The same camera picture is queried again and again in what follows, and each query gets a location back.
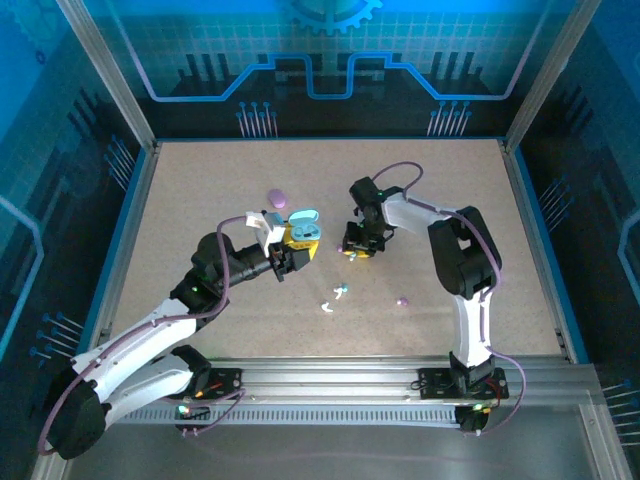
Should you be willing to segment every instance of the beige tabletop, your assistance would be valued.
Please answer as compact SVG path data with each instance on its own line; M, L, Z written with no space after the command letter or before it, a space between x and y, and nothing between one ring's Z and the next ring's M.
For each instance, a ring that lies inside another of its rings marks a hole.
M323 237L314 261L278 283L267 272L231 289L231 304L188 341L205 356L446 355L453 342L453 302L441 287L429 241L396 231L387 251L349 259L336 251L352 220L352 183L401 160L419 162L412 192L441 206L480 209L503 260L493 296L491 340L510 354L558 354L520 215L495 140L298 140L165 143L144 211L113 327L146 316L191 267L201 237L221 220L273 208L271 188L289 197L282 216L320 212ZM377 181L404 186L401 167ZM241 225L226 233L236 249L255 243ZM334 300L341 283L349 291ZM396 305L404 296L407 307ZM330 301L334 312L320 305Z

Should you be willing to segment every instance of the yellow object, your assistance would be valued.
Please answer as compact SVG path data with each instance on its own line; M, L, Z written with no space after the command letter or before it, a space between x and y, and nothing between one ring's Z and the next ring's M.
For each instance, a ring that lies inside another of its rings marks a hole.
M343 250L342 253L344 253L347 257L350 257L354 253L356 254L357 258L369 258L370 256L367 252L363 252L362 250L358 250L356 252L354 252L353 250Z
M291 225L287 223L287 226L284 230L284 244L295 249L295 250L308 250L309 251L309 260L313 260L313 257L316 254L316 250L318 250L318 245L320 244L320 240L310 240L308 242L296 242L291 238Z

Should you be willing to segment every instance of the blue wall panel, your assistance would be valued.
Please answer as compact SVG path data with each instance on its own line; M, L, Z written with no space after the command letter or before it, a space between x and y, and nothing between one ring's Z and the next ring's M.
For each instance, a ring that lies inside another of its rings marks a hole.
M640 382L639 22L638 2L603 0L522 142L605 385Z
M81 331L139 146L55 0L0 2L0 105L0 478L17 480L79 338L42 319Z
M286 137L503 135L572 6L89 3L154 132L172 138L275 137L261 116Z

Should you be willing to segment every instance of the blue object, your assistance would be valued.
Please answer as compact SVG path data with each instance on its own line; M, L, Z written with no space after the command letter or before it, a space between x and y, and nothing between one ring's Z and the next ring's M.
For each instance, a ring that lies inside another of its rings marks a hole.
M296 210L289 216L291 225L291 238L296 242L309 242L320 240L322 230L315 224L320 214L317 210L304 209Z

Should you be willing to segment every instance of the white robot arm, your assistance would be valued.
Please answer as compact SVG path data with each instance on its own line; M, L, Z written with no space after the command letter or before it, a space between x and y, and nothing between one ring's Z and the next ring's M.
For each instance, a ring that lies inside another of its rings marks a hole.
M501 259L487 227L474 207L451 210L432 205L400 187L378 189L369 177L349 190L360 222L349 222L342 245L346 255L372 257L383 252L396 228L428 238L442 286L456 305L455 341L450 353L451 373L465 393L493 373L489 340L489 302L496 275L482 245L469 230L480 233L493 261Z
M232 219L256 228L258 242L240 251L221 233L225 222L205 236L191 257L193 268L169 298L109 342L72 358L54 378L43 405L49 416L40 453L77 457L127 413L160 398L210 390L206 358L188 345L168 349L214 320L228 304L230 287L269 270L283 281L309 263L320 241L317 217L315 210L302 210L286 222L267 212Z

